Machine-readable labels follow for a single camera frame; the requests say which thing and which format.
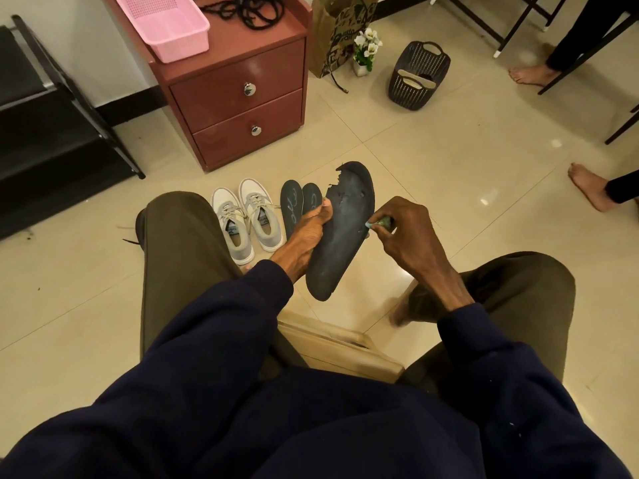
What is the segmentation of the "person's right hand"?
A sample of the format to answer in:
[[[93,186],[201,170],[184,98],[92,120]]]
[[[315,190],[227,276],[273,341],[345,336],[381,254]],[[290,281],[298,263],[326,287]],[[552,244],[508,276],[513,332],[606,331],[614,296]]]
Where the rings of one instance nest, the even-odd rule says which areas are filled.
[[[475,304],[460,274],[449,262],[425,206],[395,196],[368,222],[377,222],[384,216],[393,217],[396,225],[393,233],[400,238],[400,256],[391,257],[398,266],[436,297],[446,312]]]

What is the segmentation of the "person's left hand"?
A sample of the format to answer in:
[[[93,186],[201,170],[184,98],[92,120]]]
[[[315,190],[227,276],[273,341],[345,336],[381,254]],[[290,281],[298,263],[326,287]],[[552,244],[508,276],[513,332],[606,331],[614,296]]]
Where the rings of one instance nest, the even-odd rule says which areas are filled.
[[[313,250],[322,236],[323,230],[305,231],[302,216],[291,238],[270,257],[270,260],[287,274],[292,283],[296,283],[306,273]]]

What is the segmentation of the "black worn shoe sole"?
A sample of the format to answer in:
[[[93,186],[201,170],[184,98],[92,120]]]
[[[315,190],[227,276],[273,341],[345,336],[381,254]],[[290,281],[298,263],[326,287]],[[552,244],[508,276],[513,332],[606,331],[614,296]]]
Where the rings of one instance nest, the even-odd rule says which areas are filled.
[[[328,300],[368,233],[366,223],[375,211],[374,187],[369,170],[358,161],[337,168],[337,184],[326,191],[332,217],[313,250],[306,271],[306,285],[318,301]]]

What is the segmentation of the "person's right forearm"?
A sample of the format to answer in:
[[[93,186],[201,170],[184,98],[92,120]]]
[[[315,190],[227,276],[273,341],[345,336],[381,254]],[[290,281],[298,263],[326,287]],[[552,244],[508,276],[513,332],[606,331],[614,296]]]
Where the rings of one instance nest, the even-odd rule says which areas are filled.
[[[632,479],[531,346],[506,338],[482,305],[437,326],[453,366],[443,394],[479,427],[488,478]]]

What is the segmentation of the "person's left forearm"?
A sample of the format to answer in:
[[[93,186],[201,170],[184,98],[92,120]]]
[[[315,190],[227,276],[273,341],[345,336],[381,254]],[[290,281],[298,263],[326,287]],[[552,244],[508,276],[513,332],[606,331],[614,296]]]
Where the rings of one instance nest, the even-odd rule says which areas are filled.
[[[292,293],[290,277],[270,260],[214,285],[91,406],[25,435],[0,464],[0,479],[188,475],[256,382]]]

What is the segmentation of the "dark shoe insole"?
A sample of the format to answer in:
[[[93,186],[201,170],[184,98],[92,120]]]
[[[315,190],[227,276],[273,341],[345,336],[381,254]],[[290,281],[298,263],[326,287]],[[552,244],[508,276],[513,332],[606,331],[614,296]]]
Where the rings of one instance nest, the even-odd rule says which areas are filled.
[[[303,215],[304,194],[297,181],[290,179],[283,184],[280,204],[286,240],[288,241]]]
[[[302,197],[302,215],[321,207],[323,202],[323,193],[315,183],[307,183],[302,187]]]

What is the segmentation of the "grey white sneaker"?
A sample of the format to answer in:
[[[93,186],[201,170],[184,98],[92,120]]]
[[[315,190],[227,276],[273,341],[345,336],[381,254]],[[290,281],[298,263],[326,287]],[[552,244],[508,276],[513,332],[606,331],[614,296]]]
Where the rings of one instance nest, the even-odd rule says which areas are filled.
[[[236,195],[228,188],[219,187],[212,193],[211,205],[231,258],[238,266],[249,264],[254,258],[254,249],[249,236],[248,217]]]
[[[265,187],[253,178],[245,178],[238,187],[240,203],[260,247],[268,253],[277,251],[285,241],[283,227]]]

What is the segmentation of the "person's right foot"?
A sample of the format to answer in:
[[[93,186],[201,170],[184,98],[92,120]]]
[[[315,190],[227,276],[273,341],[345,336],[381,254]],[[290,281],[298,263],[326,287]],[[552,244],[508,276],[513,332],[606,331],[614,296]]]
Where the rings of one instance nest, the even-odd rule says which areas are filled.
[[[414,321],[410,307],[409,294],[407,294],[389,314],[388,321],[394,328],[402,328]]]

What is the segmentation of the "person's foot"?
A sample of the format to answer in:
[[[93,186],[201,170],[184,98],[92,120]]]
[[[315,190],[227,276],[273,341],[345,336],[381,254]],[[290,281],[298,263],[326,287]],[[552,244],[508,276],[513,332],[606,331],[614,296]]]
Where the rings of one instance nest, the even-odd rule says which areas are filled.
[[[549,68],[546,64],[511,68],[508,70],[510,78],[520,85],[534,85],[546,87],[562,72]]]
[[[614,202],[605,190],[608,180],[591,172],[585,166],[571,163],[568,168],[568,177],[597,211],[606,213],[620,205]]]
[[[407,294],[389,314],[388,321],[394,328],[402,328],[414,321],[410,307],[409,294]]]

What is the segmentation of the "wooden stool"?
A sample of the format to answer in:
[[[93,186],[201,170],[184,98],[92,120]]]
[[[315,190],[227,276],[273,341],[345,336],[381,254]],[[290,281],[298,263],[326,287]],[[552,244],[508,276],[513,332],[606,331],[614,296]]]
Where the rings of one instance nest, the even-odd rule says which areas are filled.
[[[404,366],[382,353],[365,334],[283,311],[263,368],[274,377],[304,367],[395,383]]]

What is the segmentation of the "person's left leg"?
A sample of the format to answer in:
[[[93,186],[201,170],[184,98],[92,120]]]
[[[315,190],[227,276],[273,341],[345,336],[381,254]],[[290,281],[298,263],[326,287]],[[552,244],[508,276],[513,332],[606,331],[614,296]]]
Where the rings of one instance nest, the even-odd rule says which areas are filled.
[[[140,361],[113,389],[236,398],[258,381],[304,368],[270,378],[263,371],[293,283],[271,260],[243,274],[201,195],[163,194],[138,221],[145,258]]]

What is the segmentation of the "person's leg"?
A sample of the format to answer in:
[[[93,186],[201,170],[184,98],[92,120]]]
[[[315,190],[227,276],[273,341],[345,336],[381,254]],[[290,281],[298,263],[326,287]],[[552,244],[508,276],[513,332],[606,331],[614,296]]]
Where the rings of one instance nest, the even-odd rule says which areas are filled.
[[[271,260],[243,274],[201,195],[163,194],[138,221],[145,258],[140,361],[113,389],[236,398],[258,381],[304,368],[270,378],[263,371],[293,283]]]
[[[576,298],[575,279],[568,268],[549,255],[519,251],[460,275],[504,335],[531,346],[563,383]],[[444,316],[439,300],[419,284],[409,295],[413,322],[435,323]],[[404,370],[396,383],[443,396],[439,388],[451,370],[449,355],[439,343]]]
[[[624,13],[639,11],[639,0],[588,0],[567,35],[547,58],[545,65],[556,72],[568,69],[593,49]]]
[[[608,198],[616,204],[639,201],[639,169],[609,180],[604,187]]]

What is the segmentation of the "black plastic woven basket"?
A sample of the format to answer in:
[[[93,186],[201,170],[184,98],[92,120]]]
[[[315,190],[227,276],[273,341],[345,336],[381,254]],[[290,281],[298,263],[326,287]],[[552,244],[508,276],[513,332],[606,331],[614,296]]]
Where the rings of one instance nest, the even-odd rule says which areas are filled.
[[[442,47],[432,41],[411,41],[398,58],[390,82],[388,98],[391,102],[410,111],[420,110],[446,77],[451,65],[451,58]],[[403,85],[397,70],[404,69],[416,75],[422,75],[438,83],[435,90],[411,90]]]

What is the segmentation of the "person's right leg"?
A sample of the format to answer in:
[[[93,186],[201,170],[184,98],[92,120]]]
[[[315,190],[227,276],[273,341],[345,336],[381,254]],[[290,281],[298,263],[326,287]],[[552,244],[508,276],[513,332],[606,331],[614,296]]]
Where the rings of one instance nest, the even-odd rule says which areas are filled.
[[[549,255],[519,251],[460,275],[504,335],[531,346],[563,383],[576,298],[575,279],[568,268]],[[413,322],[435,323],[444,316],[439,300],[419,284],[409,295]],[[449,355],[439,343],[404,370],[396,383],[443,396],[439,388],[451,370]]]

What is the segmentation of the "red-brown drawer cabinet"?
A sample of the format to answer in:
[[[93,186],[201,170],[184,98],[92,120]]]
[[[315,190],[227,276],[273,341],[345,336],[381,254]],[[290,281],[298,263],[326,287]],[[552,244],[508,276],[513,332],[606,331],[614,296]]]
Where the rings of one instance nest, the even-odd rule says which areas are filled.
[[[305,0],[283,0],[282,20],[264,31],[250,30],[237,18],[206,15],[209,50],[170,64],[144,44],[116,0],[103,1],[153,73],[205,173],[304,125],[312,22]],[[247,82],[257,88],[250,97],[244,95]],[[251,135],[253,125],[262,128],[260,136]]]

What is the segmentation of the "white flowers in small pot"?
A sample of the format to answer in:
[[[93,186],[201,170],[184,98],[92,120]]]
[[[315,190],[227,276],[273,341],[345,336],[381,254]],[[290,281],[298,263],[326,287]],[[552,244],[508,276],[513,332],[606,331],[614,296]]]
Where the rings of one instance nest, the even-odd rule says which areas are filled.
[[[365,77],[372,72],[372,66],[383,42],[378,32],[368,27],[360,31],[354,39],[353,71],[357,77]]]

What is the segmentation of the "brown printed paper bag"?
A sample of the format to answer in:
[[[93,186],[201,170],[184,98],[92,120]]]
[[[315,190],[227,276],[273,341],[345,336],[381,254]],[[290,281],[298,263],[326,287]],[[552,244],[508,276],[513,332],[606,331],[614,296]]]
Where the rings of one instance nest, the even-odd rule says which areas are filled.
[[[309,70],[321,79],[352,58],[354,40],[368,28],[379,0],[313,0]]]

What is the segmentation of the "person's navy sweater torso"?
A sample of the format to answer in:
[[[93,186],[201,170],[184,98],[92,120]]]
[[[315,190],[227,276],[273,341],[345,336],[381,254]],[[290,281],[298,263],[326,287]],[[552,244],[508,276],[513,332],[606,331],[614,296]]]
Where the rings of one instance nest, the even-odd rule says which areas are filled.
[[[423,390],[293,368],[257,386],[192,479],[486,479],[479,429]]]

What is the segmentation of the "pink plastic basket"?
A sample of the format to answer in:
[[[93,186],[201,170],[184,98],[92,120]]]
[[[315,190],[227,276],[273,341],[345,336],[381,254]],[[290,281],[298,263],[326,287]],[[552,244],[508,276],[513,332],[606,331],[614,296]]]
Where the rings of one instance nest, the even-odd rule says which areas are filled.
[[[116,0],[164,64],[207,52],[210,23],[193,0]]]

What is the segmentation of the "black shoe rack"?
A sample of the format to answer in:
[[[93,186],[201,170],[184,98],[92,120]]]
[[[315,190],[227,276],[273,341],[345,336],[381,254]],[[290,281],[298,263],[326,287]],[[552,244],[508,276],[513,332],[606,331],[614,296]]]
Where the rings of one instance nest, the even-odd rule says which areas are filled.
[[[19,15],[0,25],[0,240],[142,168]]]

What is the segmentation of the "black metal table frame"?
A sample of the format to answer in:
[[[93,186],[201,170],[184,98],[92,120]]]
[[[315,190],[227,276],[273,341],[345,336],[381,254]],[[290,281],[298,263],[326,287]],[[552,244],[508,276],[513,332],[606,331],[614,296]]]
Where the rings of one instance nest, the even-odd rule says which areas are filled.
[[[434,6],[441,0],[429,0],[429,5]],[[557,0],[555,6],[546,8],[541,0],[518,0],[523,4],[520,13],[517,14],[514,22],[504,32],[496,30],[480,14],[473,10],[463,0],[442,0],[444,5],[451,6],[455,13],[459,13],[464,21],[469,21],[474,27],[480,30],[481,35],[487,36],[488,40],[495,44],[493,58],[500,58],[509,43],[515,37],[519,29],[523,26],[530,15],[541,20],[539,31],[545,33],[555,22],[556,17],[568,0]]]

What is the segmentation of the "black metal chair frame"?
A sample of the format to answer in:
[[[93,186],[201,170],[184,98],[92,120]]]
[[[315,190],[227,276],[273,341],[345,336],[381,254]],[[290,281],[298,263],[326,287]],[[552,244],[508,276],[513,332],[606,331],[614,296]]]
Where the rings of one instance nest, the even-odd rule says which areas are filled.
[[[547,91],[555,87],[556,84],[560,83],[564,78],[566,78],[575,70],[580,68],[583,64],[588,62],[594,55],[596,55],[603,48],[608,46],[612,41],[617,39],[620,35],[625,33],[625,31],[627,31],[630,27],[632,27],[637,22],[639,22],[639,11],[628,15],[623,21],[621,21],[618,25],[612,28],[602,38],[602,40],[598,42],[598,44],[596,44],[594,48],[592,48],[591,50],[581,55],[577,59],[577,61],[573,63],[568,69],[566,69],[563,73],[559,74],[553,81],[551,81],[545,87],[541,88],[539,92],[537,93],[537,95],[543,95],[544,93],[546,93]],[[614,133],[612,133],[611,136],[609,136],[604,141],[605,145],[610,145],[613,142],[615,142],[619,138],[619,136],[625,133],[625,131],[631,128],[634,124],[639,122],[639,103],[637,103],[637,105],[631,109],[630,113],[632,114],[632,116],[622,126],[620,126],[620,128],[618,128]]]

